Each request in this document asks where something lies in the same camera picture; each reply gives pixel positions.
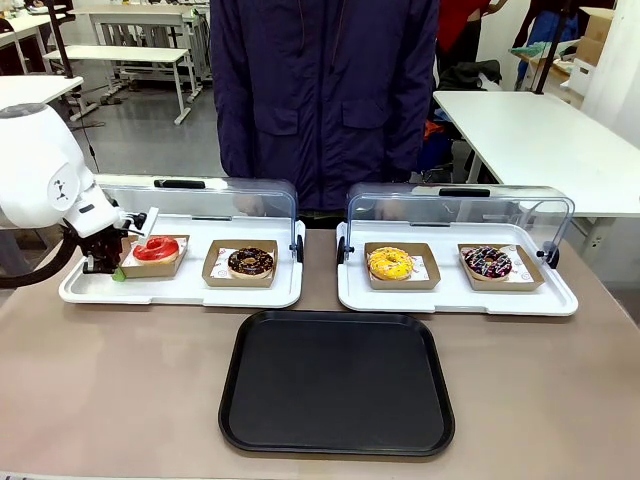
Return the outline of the person's right hand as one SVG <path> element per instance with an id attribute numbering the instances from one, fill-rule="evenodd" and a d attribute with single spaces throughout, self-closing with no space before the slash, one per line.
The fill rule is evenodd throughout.
<path id="1" fill-rule="evenodd" d="M 247 216 L 263 217 L 265 215 L 265 205 L 261 196 L 238 194 L 234 198 L 234 205 Z"/>

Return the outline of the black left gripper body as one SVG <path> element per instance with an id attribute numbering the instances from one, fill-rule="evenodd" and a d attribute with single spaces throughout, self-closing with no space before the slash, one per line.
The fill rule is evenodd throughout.
<path id="1" fill-rule="evenodd" d="M 87 257 L 100 261 L 119 261 L 122 254 L 122 229 L 109 226 L 100 232 L 81 239 L 81 250 Z"/>

